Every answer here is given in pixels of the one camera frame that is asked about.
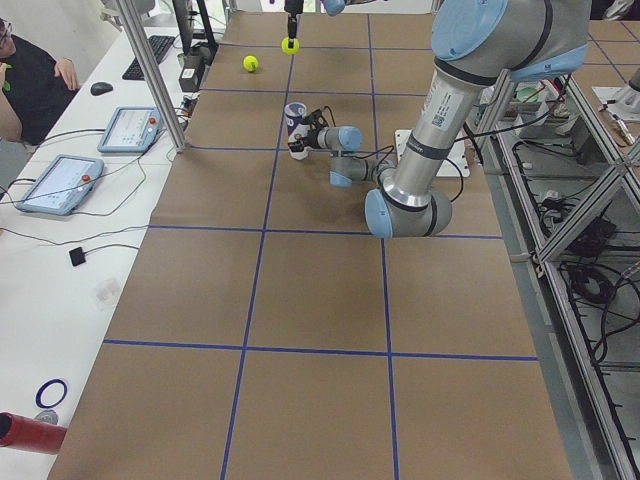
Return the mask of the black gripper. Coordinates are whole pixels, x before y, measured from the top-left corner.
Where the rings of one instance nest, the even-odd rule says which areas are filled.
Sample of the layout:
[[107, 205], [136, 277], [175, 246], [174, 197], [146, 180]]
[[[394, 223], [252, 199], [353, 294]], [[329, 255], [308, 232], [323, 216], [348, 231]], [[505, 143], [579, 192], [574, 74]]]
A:
[[285, 0], [284, 11], [289, 14], [287, 19], [287, 37], [297, 38], [297, 15], [303, 13], [304, 0]]
[[321, 139], [324, 134], [324, 128], [309, 128], [306, 140], [296, 140], [288, 143], [288, 148], [291, 153], [303, 153], [307, 147], [311, 149], [324, 149], [325, 144]]

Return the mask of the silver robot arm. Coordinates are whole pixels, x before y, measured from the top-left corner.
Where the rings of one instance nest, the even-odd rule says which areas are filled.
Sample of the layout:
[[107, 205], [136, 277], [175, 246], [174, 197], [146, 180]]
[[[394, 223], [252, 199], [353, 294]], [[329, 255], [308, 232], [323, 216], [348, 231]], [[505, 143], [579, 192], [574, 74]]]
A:
[[397, 165], [360, 159], [362, 136], [351, 126], [328, 127], [300, 104], [285, 108], [290, 154], [330, 151], [333, 184], [373, 181], [365, 200], [369, 231], [379, 238], [441, 232], [452, 205], [431, 183], [447, 159], [480, 92], [502, 70], [515, 82], [569, 74], [584, 63], [588, 1], [446, 1], [432, 28], [435, 72], [416, 126]]
[[[361, 5], [372, 2], [373, 0], [325, 0], [322, 1], [322, 4], [324, 5], [325, 12], [329, 16], [336, 16], [341, 13], [347, 6]], [[303, 13], [303, 10], [303, 0], [286, 0], [284, 3], [284, 11], [288, 14], [287, 36], [284, 37], [281, 42], [281, 50], [287, 55], [295, 55], [300, 49], [297, 34], [299, 16]]]

